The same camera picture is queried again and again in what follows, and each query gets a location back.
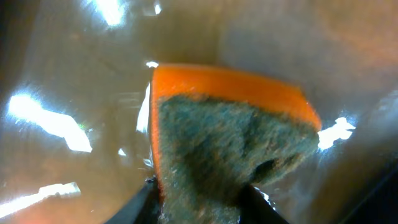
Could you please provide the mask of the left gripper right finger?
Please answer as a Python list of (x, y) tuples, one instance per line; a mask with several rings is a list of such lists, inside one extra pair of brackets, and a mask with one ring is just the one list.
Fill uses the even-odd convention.
[(246, 185), (240, 192), (239, 208), (239, 224), (288, 224), (252, 185)]

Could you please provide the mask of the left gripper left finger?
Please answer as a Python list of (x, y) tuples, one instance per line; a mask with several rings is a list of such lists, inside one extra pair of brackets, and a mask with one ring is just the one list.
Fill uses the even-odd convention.
[(153, 177), (105, 224), (158, 224), (159, 215), (160, 190)]

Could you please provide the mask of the orange green scrub sponge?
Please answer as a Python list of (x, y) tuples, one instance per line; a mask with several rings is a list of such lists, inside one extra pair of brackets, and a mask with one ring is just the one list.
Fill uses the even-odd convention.
[(239, 194), (295, 170), (319, 115), (296, 86), (199, 65), (159, 65), (150, 91), (160, 223), (239, 223)]

